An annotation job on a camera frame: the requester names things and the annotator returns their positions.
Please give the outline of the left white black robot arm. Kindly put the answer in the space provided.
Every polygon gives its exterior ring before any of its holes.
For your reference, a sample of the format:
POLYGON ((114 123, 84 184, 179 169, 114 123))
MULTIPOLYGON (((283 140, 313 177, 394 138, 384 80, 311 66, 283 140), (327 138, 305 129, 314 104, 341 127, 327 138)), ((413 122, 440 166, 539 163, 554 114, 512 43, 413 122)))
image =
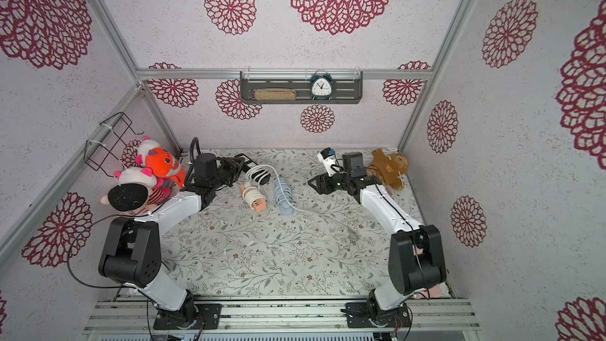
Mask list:
POLYGON ((201 153, 189 163, 184 186, 151 214, 120 216, 108 228, 99 274, 136 288, 166 315, 192 318, 197 308, 190 291, 180 287, 163 265, 161 238, 184 219, 208 207, 216 192, 238 181, 245 165, 241 156, 201 153))

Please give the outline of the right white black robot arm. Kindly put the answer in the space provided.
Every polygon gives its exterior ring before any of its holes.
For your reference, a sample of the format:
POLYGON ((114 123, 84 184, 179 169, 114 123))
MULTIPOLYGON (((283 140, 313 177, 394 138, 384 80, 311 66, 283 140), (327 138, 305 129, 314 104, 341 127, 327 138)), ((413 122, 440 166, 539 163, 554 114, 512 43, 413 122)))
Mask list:
POLYGON ((394 310, 416 293, 443 284, 447 279, 440 231, 407 214, 375 175, 368 174, 361 153, 336 153, 325 148, 317 154, 325 173, 308 181, 318 194, 345 191, 370 212, 390 237, 388 280, 371 290, 369 312, 394 310))

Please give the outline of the light blue power strip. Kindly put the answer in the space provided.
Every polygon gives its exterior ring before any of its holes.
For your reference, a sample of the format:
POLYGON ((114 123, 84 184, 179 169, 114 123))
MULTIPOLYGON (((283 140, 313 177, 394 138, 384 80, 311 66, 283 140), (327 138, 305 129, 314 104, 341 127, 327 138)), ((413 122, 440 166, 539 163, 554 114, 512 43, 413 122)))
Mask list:
POLYGON ((294 199, 290 186, 282 178, 273 182, 276 204, 283 216, 292 216, 295 212, 294 199))

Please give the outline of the brown teddy bear plush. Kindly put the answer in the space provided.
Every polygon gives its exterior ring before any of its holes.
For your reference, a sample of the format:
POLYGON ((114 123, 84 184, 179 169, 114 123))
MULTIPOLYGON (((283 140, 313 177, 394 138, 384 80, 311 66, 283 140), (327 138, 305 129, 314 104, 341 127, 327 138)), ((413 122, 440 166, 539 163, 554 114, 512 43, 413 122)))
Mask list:
POLYGON ((405 188, 402 177, 410 168, 408 159, 401 153, 386 154, 382 148, 372 152, 372 161, 367 167, 367 175, 377 178, 387 191, 401 191, 405 188))

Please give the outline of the floral table mat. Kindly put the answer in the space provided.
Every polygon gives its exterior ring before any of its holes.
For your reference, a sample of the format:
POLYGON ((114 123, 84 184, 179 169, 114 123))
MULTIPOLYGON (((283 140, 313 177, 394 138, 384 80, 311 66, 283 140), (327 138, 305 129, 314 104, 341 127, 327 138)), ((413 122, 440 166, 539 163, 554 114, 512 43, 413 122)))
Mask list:
POLYGON ((271 186, 263 212, 237 186, 162 239, 163 261, 180 286, 204 296, 367 295, 388 279, 389 239, 343 191, 320 195, 307 182, 324 167, 303 149, 250 149, 290 187, 296 211, 284 216, 271 186))

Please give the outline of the tan pouch on shelf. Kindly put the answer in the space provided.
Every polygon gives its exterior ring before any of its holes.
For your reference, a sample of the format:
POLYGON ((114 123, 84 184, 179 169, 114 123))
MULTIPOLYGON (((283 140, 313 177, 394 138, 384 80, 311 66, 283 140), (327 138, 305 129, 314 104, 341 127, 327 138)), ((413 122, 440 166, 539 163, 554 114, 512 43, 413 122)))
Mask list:
POLYGON ((260 88, 254 92, 256 101, 294 101, 297 92, 288 88, 260 88))

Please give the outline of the orange fish plush toy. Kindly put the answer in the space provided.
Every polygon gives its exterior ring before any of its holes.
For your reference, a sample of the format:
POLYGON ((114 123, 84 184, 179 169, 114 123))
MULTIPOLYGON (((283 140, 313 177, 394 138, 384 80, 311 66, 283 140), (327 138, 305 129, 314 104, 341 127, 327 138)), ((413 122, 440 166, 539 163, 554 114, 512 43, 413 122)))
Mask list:
POLYGON ((137 147, 136 163, 140 167, 149 168, 157 178, 170 179, 180 189, 185 188, 185 169, 175 156, 160 146, 159 142, 144 137, 137 147))

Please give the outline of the teal alarm clock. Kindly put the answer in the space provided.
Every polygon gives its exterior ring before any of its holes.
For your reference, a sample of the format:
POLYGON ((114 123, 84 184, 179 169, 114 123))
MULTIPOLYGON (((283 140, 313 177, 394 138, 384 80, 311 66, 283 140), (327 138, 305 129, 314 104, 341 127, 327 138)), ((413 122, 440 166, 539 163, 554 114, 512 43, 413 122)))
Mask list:
POLYGON ((329 74, 316 74, 310 81, 310 96, 312 100, 331 99, 334 93, 333 80, 329 74))

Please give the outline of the black faced striped plush doll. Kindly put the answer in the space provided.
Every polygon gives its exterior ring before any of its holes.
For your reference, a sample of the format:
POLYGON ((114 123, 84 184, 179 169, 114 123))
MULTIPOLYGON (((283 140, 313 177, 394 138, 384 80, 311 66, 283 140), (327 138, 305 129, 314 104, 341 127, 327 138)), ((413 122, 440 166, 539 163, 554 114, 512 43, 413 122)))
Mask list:
POLYGON ((116 183, 101 198, 103 205, 129 216, 139 216, 164 203, 172 192, 167 178, 157 177, 149 167, 128 167, 114 174, 116 183))

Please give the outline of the pink plush red dotted dress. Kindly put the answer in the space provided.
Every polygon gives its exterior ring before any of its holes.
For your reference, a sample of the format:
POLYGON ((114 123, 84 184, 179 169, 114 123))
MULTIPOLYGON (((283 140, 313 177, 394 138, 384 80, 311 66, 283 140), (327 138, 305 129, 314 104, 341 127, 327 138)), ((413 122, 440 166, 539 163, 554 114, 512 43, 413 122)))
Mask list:
MULTIPOLYGON (((419 269, 421 274, 421 265, 419 255, 422 253, 422 249, 418 249, 416 246, 413 248, 413 252, 415 254, 415 264, 419 269)), ((423 290, 417 290, 412 295, 415 300, 429 300, 429 299, 443 299, 443 298, 451 298, 448 286, 446 283, 437 284, 433 287, 425 286, 423 290)))

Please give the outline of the grey wall shelf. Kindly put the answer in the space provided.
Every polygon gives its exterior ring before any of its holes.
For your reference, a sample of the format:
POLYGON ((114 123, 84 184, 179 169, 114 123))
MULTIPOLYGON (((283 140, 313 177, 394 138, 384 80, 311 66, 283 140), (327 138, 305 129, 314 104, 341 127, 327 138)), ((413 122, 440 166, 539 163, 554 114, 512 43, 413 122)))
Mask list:
POLYGON ((323 71, 303 74, 261 74, 248 71, 240 73, 240 97, 245 104, 358 104, 362 96, 363 73, 358 70, 343 74, 323 71), (311 99, 310 81, 316 74, 329 74, 332 77, 335 91, 331 99, 311 99), (260 88, 293 89, 297 92, 297 99, 294 101, 256 101, 254 92, 260 88))

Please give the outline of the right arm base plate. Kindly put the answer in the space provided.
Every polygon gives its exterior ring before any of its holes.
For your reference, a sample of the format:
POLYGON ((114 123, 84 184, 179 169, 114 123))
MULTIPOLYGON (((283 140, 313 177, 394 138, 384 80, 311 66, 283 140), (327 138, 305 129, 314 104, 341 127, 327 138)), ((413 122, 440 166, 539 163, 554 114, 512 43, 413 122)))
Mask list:
POLYGON ((406 328, 412 324, 407 306, 382 310, 369 302, 347 302, 341 312, 349 328, 406 328))

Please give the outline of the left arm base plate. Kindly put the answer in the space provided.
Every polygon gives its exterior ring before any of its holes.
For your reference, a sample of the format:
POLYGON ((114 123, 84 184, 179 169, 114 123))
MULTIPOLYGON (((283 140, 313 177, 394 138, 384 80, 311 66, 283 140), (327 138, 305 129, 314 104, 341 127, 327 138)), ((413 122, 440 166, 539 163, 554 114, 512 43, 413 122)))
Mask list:
POLYGON ((220 304, 184 304, 177 311, 158 309, 153 330, 216 330, 223 307, 220 304))

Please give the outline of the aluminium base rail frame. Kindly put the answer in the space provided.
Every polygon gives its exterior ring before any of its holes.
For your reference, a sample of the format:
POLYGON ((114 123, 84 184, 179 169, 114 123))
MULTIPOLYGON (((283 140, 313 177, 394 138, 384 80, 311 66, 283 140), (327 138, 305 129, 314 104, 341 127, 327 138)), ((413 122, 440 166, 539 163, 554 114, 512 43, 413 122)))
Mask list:
POLYGON ((83 335, 178 335, 230 333, 312 332, 477 332, 481 326, 465 299, 412 300, 382 326, 374 325, 362 297, 335 298, 220 298, 196 301, 205 323, 191 329, 160 328, 164 317, 139 298, 95 305, 83 335))

